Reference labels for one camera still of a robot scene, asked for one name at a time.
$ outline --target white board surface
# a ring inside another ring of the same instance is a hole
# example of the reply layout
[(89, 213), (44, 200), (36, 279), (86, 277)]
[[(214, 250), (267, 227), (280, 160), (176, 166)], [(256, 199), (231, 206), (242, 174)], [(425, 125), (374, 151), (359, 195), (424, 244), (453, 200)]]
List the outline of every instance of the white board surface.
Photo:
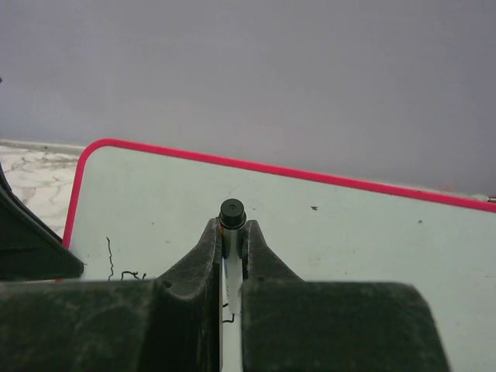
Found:
[[(121, 280), (125, 270), (159, 276), (227, 198), (243, 202), (305, 280), (415, 285), (453, 370), (496, 370), (490, 212), (104, 146), (86, 160), (70, 236), (86, 264), (82, 280)], [(223, 355), (225, 371), (241, 371), (238, 319), (224, 325)]]

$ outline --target pen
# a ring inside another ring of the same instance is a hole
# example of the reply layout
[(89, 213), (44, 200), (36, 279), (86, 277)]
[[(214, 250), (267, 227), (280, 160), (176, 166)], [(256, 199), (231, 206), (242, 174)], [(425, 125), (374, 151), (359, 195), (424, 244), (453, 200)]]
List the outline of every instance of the pen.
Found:
[(243, 203), (228, 199), (220, 207), (220, 231), (222, 234), (222, 257), (226, 273), (226, 294), (229, 310), (239, 314), (241, 284), (243, 283), (243, 235), (246, 213)]

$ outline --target pink whiteboard frame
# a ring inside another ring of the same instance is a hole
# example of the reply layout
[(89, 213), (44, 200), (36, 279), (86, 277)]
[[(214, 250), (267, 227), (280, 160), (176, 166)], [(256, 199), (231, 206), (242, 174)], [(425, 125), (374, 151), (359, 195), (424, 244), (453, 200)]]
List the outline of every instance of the pink whiteboard frame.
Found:
[(146, 153), (156, 153), (169, 157), (179, 157), (181, 159), (201, 161), (204, 163), (218, 164), (227, 167), (242, 168), (250, 171), (276, 174), (285, 177), (300, 178), (307, 181), (322, 182), (324, 184), (334, 184), (336, 186), (379, 192), (381, 194), (397, 195), (405, 198), (423, 200), (426, 202), (428, 201), (440, 204), (455, 205), (457, 207), (478, 209), (486, 212), (496, 212), (496, 204), (469, 198), (461, 198), (459, 196), (444, 195), (431, 191), (415, 190), (412, 188), (402, 188), (398, 186), (391, 186), (388, 184), (378, 184), (376, 182), (360, 181), (347, 177), (338, 177), (329, 174), (308, 172), (306, 170), (303, 171), (298, 169), (279, 167), (276, 165), (260, 164), (253, 161), (230, 159), (228, 157), (218, 157), (216, 155), (171, 149), (168, 147), (148, 145), (145, 143), (134, 143), (121, 139), (100, 139), (89, 145), (83, 151), (81, 157), (79, 158), (79, 161), (77, 162), (71, 200), (69, 202), (69, 211), (67, 213), (66, 227), (64, 230), (64, 238), (62, 240), (62, 243), (66, 248), (69, 248), (69, 245), (71, 243), (74, 218), (76, 216), (76, 209), (78, 208), (77, 206), (79, 192), (81, 190), (81, 182), (84, 175), (84, 166), (86, 165), (86, 161), (88, 160), (88, 158), (95, 150), (105, 146), (113, 146), (127, 150), (142, 151)]

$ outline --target white marble table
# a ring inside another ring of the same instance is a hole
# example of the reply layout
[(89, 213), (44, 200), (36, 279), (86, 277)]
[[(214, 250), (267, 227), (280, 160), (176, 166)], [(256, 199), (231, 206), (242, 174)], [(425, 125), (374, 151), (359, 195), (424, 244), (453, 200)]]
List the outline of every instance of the white marble table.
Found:
[(0, 163), (14, 194), (59, 236), (78, 156), (0, 146)]

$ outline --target gray wall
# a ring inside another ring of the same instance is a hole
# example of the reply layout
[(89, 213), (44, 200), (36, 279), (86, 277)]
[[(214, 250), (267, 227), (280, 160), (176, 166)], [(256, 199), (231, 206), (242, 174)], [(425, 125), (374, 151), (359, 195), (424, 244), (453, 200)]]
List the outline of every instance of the gray wall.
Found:
[(0, 137), (496, 193), (494, 0), (3, 0)]

